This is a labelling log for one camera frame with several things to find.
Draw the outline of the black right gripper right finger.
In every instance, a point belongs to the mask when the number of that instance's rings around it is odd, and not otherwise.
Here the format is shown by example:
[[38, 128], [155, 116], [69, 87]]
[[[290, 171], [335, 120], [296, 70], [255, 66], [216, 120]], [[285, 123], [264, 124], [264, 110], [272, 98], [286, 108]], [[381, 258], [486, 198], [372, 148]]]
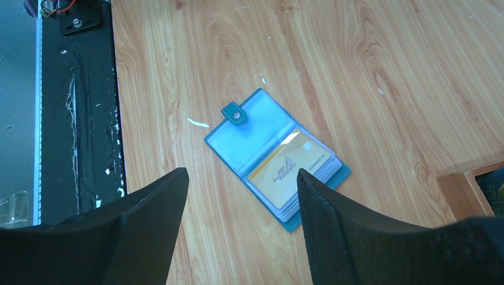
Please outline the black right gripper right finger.
[[305, 247], [314, 284], [502, 284], [503, 218], [430, 229], [361, 205], [301, 169]]

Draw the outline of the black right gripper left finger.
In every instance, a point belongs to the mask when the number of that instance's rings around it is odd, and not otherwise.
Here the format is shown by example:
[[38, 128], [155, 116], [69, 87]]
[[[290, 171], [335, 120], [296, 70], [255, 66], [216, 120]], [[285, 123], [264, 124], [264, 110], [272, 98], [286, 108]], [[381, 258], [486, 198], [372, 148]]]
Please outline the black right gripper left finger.
[[179, 167], [59, 224], [1, 230], [1, 283], [165, 284], [188, 184]]

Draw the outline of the gold card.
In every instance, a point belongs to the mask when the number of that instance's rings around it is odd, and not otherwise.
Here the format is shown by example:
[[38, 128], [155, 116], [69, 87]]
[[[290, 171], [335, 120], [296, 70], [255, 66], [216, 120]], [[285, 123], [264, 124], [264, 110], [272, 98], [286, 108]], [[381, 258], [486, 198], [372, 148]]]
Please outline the gold card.
[[295, 128], [248, 176], [248, 180], [274, 208], [281, 209], [295, 194], [299, 169], [311, 174], [322, 169], [332, 153]]

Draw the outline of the blue leather card holder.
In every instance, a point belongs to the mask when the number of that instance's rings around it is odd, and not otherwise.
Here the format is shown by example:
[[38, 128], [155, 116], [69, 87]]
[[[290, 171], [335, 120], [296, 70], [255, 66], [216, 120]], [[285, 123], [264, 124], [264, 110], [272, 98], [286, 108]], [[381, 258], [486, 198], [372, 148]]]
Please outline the blue leather card holder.
[[301, 224], [298, 173], [295, 177], [295, 194], [281, 209], [274, 208], [248, 180], [248, 176], [295, 128], [306, 132], [332, 153], [332, 158], [322, 169], [309, 174], [330, 189], [336, 189], [351, 173], [333, 150], [306, 130], [262, 88], [241, 104], [230, 102], [221, 112], [225, 119], [205, 137], [206, 144], [288, 232], [293, 232]]

